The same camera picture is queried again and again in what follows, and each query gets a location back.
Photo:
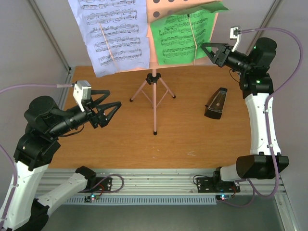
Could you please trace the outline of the green sheet music page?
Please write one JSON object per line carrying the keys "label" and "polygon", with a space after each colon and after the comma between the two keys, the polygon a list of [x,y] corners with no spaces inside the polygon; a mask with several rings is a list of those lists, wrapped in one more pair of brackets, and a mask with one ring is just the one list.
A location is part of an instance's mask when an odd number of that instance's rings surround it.
{"label": "green sheet music page", "polygon": [[201,45],[211,41],[217,14],[228,10],[223,2],[212,1],[151,22],[157,63],[194,64],[206,57]]}

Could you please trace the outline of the black metronome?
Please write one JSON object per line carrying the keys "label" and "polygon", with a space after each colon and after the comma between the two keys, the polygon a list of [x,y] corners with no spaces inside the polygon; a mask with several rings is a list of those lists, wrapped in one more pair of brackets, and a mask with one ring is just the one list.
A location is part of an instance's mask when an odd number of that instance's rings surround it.
{"label": "black metronome", "polygon": [[216,120],[221,119],[227,92],[226,88],[221,87],[210,97],[205,105],[204,116]]}

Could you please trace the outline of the pink music stand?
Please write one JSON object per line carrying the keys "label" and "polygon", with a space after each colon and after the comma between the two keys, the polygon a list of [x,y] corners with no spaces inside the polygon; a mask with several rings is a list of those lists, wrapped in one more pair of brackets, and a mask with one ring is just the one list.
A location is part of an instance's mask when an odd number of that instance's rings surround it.
{"label": "pink music stand", "polygon": [[161,83],[166,94],[175,98],[158,73],[159,68],[196,65],[207,62],[201,53],[201,45],[212,38],[218,13],[225,11],[219,0],[148,0],[147,37],[150,44],[150,63],[147,78],[130,98],[134,101],[145,84],[153,87],[149,99],[154,114],[153,134],[157,134],[157,84]]}

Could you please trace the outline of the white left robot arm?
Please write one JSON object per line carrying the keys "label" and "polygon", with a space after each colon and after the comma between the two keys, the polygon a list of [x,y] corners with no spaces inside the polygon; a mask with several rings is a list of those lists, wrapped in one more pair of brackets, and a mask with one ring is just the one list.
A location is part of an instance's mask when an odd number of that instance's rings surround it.
{"label": "white left robot arm", "polygon": [[40,231],[51,214],[78,192],[104,190],[102,179],[88,167],[76,169],[73,175],[49,193],[36,197],[39,182],[60,148],[59,138],[82,130],[86,123],[94,128],[105,127],[121,107],[121,102],[103,103],[108,90],[94,90],[96,100],[88,97],[80,106],[61,110],[50,96],[35,98],[24,116],[25,134],[14,153],[17,175],[12,179],[1,209],[0,226],[8,231]]}

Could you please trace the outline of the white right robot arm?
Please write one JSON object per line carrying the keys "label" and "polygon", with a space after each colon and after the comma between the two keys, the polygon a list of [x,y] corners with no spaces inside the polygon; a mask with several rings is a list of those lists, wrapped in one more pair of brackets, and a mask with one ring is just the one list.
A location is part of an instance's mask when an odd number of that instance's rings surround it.
{"label": "white right robot arm", "polygon": [[218,167],[213,173],[213,187],[222,191],[230,182],[241,179],[278,181],[281,171],[289,165],[289,158],[281,154],[273,122],[274,89],[268,70],[276,56],[277,43],[259,38],[248,55],[224,43],[204,43],[201,48],[213,64],[240,74],[239,87],[251,129],[250,155],[238,157],[234,165]]}

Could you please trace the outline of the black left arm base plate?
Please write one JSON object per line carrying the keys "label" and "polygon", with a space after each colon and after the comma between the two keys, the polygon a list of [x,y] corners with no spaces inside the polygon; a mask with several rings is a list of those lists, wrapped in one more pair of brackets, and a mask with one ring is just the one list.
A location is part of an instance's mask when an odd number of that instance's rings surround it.
{"label": "black left arm base plate", "polygon": [[97,177],[95,180],[94,185],[97,185],[92,189],[92,192],[101,192],[102,189],[104,188],[105,191],[111,191],[112,189],[112,178],[108,177],[107,179],[103,180],[103,178]]}

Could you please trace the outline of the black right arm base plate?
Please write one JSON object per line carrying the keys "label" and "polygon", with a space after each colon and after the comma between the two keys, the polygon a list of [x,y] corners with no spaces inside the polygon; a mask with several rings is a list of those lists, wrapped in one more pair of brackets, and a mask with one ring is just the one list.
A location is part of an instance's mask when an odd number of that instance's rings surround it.
{"label": "black right arm base plate", "polygon": [[199,193],[239,193],[241,191],[239,186],[234,182],[219,181],[214,183],[212,177],[197,177],[193,179]]}

